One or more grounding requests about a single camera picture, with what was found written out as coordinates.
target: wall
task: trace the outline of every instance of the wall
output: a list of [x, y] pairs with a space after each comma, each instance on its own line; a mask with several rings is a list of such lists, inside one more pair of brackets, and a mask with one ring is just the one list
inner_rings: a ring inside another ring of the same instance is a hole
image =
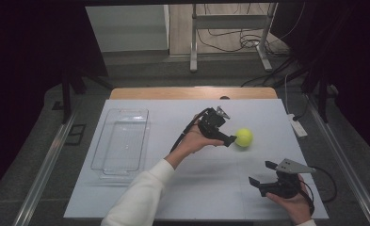
[[87, 7], [102, 52], [168, 50], [165, 6]]

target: white tabletop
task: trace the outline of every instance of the white tabletop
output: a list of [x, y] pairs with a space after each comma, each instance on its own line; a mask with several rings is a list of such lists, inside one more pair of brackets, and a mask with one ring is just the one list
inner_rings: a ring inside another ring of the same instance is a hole
[[[261, 183], [276, 182], [276, 173], [265, 161], [288, 158], [305, 164], [282, 101], [272, 100], [107, 100], [91, 141], [88, 155], [67, 207], [65, 218], [103, 218], [125, 191], [125, 186], [105, 183], [90, 168], [106, 113], [112, 108], [146, 108], [151, 129], [145, 170], [164, 158], [193, 116], [207, 107], [222, 109], [231, 117], [220, 132], [234, 135], [249, 128], [254, 140], [242, 150], [235, 144], [205, 147], [190, 155], [167, 186], [156, 219], [269, 220], [288, 218], [285, 211], [249, 184], [249, 176]], [[313, 218], [328, 218], [310, 174], [302, 174], [314, 193]]]

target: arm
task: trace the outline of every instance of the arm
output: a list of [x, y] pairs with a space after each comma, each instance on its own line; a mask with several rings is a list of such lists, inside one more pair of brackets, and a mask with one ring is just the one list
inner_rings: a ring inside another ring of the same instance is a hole
[[174, 170], [191, 153], [207, 145], [223, 145], [223, 141], [205, 138], [199, 128], [193, 126], [173, 152], [135, 178], [103, 219], [102, 225], [153, 225], [160, 198]]
[[[298, 178], [300, 181], [303, 181], [300, 175], [298, 175]], [[301, 183], [301, 189], [308, 194], [308, 191], [303, 183]], [[311, 219], [309, 204], [305, 201], [305, 198], [302, 197], [299, 193], [291, 199], [284, 199], [272, 193], [267, 193], [266, 196], [273, 202], [283, 207], [290, 216], [290, 219], [297, 226], [316, 225], [314, 223], [314, 220]]]

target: metal stand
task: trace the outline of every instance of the metal stand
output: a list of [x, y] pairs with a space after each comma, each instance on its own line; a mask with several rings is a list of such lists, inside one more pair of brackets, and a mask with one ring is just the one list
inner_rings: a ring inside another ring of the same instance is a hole
[[190, 71], [197, 71], [197, 42], [198, 29], [263, 29], [263, 34], [256, 50], [265, 71], [271, 72], [272, 66], [265, 54], [265, 42], [273, 20], [276, 3], [272, 3], [267, 15], [197, 15], [196, 4], [193, 4], [192, 39], [190, 50]]

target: table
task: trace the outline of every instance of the table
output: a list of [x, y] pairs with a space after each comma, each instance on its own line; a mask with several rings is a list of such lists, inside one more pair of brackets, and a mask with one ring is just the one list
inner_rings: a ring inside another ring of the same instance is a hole
[[[167, 185], [156, 219], [160, 220], [272, 220], [287, 219], [283, 209], [249, 185], [248, 176], [276, 181], [265, 161], [284, 158], [306, 164], [282, 101], [271, 88], [145, 88], [114, 89], [105, 106], [81, 169], [65, 218], [103, 218], [126, 186], [99, 179], [90, 168], [105, 117], [110, 109], [146, 108], [151, 129], [145, 170], [163, 158], [194, 113], [221, 105], [232, 118], [221, 131], [234, 134], [252, 128], [254, 141], [247, 151], [236, 145], [205, 147], [178, 167]], [[303, 175], [313, 190], [314, 218], [328, 218], [310, 174]]]

